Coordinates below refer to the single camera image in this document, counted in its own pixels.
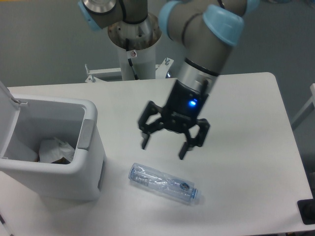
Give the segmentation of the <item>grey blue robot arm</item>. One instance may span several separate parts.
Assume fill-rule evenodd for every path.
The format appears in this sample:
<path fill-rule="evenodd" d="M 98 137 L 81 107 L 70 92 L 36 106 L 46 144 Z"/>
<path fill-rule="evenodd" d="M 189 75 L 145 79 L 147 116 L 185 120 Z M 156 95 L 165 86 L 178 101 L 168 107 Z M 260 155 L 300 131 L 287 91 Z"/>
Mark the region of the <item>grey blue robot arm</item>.
<path fill-rule="evenodd" d="M 162 35 L 182 44 L 187 55 L 164 106 L 148 102 L 138 120 L 142 147 L 156 131 L 184 134 L 179 158 L 204 144 L 210 124 L 199 114 L 257 0 L 170 0 L 157 16 L 145 0 L 81 0 L 92 30 L 107 29 L 119 52 L 123 80 L 156 76 L 155 46 Z"/>

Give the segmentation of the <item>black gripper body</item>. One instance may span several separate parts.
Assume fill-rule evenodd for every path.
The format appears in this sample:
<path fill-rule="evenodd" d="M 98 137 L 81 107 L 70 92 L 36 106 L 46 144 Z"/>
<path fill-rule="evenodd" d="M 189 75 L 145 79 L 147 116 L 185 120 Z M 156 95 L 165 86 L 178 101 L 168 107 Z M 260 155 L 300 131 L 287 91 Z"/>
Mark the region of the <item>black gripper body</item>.
<path fill-rule="evenodd" d="M 190 128 L 198 125 L 199 132 L 206 134 L 209 130 L 208 121 L 197 117 L 208 98 L 206 93 L 208 85 L 208 81 L 203 80 L 201 91 L 196 91 L 176 80 L 162 108 L 161 117 L 164 128 L 176 133 L 186 133 Z"/>

